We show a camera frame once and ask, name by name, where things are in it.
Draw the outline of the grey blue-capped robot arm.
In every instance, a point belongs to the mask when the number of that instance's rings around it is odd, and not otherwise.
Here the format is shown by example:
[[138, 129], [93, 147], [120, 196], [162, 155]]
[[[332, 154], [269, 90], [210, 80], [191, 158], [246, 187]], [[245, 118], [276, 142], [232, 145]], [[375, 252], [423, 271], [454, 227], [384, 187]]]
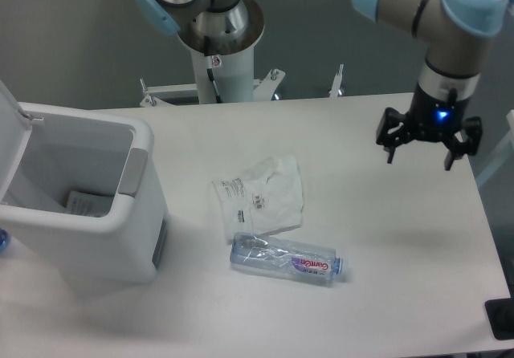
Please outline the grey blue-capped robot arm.
[[[376, 142], [388, 154], [413, 140], [442, 143], [444, 165], [477, 153], [481, 119], [466, 117], [509, 0], [351, 0], [368, 19], [428, 46], [407, 112], [387, 108]], [[254, 101], [253, 50], [263, 35], [255, 0], [136, 0], [149, 24], [189, 49], [203, 104]]]

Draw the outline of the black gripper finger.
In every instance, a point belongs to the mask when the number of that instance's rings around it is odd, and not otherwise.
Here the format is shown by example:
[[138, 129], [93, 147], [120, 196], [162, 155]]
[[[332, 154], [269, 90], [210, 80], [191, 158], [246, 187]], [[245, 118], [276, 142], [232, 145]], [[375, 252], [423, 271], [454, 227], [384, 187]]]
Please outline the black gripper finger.
[[482, 138], [482, 120], [478, 116], [465, 119], [458, 130], [464, 134], [464, 139], [459, 140], [456, 133], [446, 134], [443, 143], [448, 149], [444, 160], [444, 169], [450, 171], [455, 161], [461, 160], [464, 155], [474, 156], [478, 152]]
[[376, 132], [376, 144], [388, 153], [387, 163], [394, 159], [396, 148], [409, 144], [413, 139], [413, 120], [409, 113], [402, 114], [394, 108], [386, 108]]

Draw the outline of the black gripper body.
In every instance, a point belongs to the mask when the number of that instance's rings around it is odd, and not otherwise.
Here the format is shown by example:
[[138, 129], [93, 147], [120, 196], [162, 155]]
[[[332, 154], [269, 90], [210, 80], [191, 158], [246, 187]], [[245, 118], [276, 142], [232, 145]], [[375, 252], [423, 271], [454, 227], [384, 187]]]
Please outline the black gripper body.
[[451, 91], [442, 100], [426, 93], [418, 84], [404, 126], [414, 140], [449, 144], [457, 140], [470, 99], [458, 100]]

